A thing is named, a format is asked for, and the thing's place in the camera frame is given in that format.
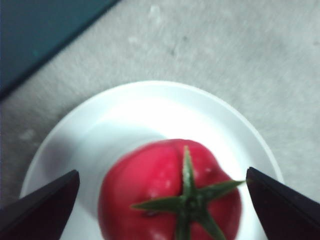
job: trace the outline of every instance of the gray carpet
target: gray carpet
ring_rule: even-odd
[[[242,113],[290,187],[320,202],[320,1],[123,0],[1,106],[1,198],[89,97],[121,84],[189,84]]]

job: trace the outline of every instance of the black object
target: black object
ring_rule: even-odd
[[[79,173],[70,171],[0,210],[0,240],[58,240],[73,209]]]
[[[0,100],[117,0],[2,0]]]
[[[269,240],[319,240],[320,204],[250,167],[247,186]]]

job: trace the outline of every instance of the plate rim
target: plate rim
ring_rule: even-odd
[[[45,137],[43,142],[40,144],[40,147],[35,152],[31,163],[28,167],[28,170],[25,174],[21,191],[20,191],[20,198],[24,197],[26,195],[27,191],[27,185],[31,178],[31,172],[35,168],[36,164],[39,161],[39,156],[45,149],[45,147],[48,145],[52,137],[59,131],[60,127],[64,125],[65,122],[67,122],[72,116],[81,108],[83,108],[85,105],[90,104],[91,102],[94,102],[96,99],[100,98],[103,95],[108,95],[112,92],[120,91],[122,89],[130,88],[132,86],[139,87],[139,86],[163,86],[163,87],[176,87],[176,88],[182,88],[188,91],[192,91],[201,95],[206,96],[207,98],[217,102],[218,104],[222,105],[224,108],[229,110],[232,114],[234,114],[254,135],[254,137],[258,140],[258,142],[261,144],[262,148],[265,150],[265,153],[267,154],[269,161],[272,165],[272,168],[274,169],[276,179],[281,182],[285,183],[283,175],[281,173],[280,167],[278,165],[278,162],[272,153],[270,147],[267,145],[266,141],[263,139],[261,134],[258,132],[258,130],[234,107],[232,107],[229,103],[222,100],[221,98],[215,96],[213,93],[210,93],[208,91],[205,91],[203,89],[200,89],[198,87],[188,85],[185,83],[175,82],[175,81],[167,81],[167,80],[142,80],[142,81],[136,81],[136,82],[129,82],[125,84],[121,84],[115,87],[111,87],[109,89],[103,90],[87,100],[81,102],[78,106],[73,108],[71,111],[69,111],[48,133],[48,135]]]

